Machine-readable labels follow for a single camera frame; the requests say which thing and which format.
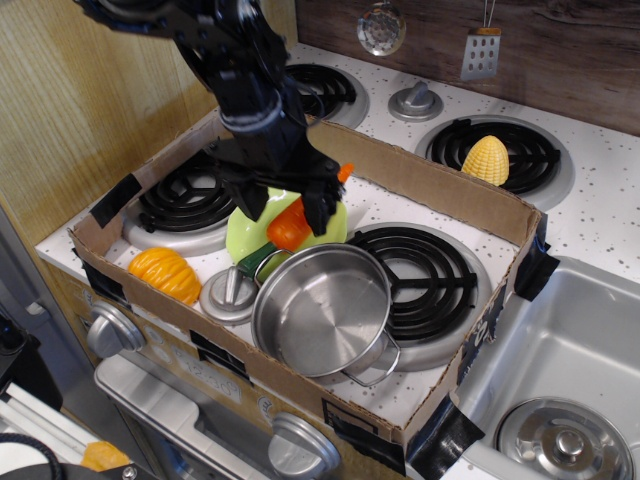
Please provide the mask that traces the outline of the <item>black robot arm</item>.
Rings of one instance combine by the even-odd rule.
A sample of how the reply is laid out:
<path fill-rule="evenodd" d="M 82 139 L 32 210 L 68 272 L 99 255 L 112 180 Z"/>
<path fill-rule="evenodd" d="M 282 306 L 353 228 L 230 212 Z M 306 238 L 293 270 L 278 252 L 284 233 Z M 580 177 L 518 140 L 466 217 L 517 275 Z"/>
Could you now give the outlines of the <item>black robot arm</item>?
<path fill-rule="evenodd" d="M 339 164 L 307 136 L 302 97 L 286 72 L 288 52 L 256 1 L 82 1 L 83 13 L 111 30 L 170 39 L 219 105 L 233 135 L 216 153 L 218 174 L 252 220 L 270 187 L 300 194 L 312 233 L 325 233 L 343 194 Z"/>

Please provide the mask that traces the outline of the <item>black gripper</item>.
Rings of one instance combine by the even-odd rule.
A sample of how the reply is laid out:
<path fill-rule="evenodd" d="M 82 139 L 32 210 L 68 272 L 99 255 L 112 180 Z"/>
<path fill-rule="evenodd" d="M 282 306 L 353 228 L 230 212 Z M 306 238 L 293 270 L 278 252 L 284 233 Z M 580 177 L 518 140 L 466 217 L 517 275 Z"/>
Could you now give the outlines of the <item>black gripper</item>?
<path fill-rule="evenodd" d="M 338 162 L 311 144 L 307 115 L 278 112 L 257 119 L 219 112 L 216 122 L 229 138 L 213 143 L 210 156 L 241 212 L 257 221 L 269 200 L 269 187 L 294 191 L 301 193 L 313 235 L 324 235 L 345 189 L 338 179 Z"/>

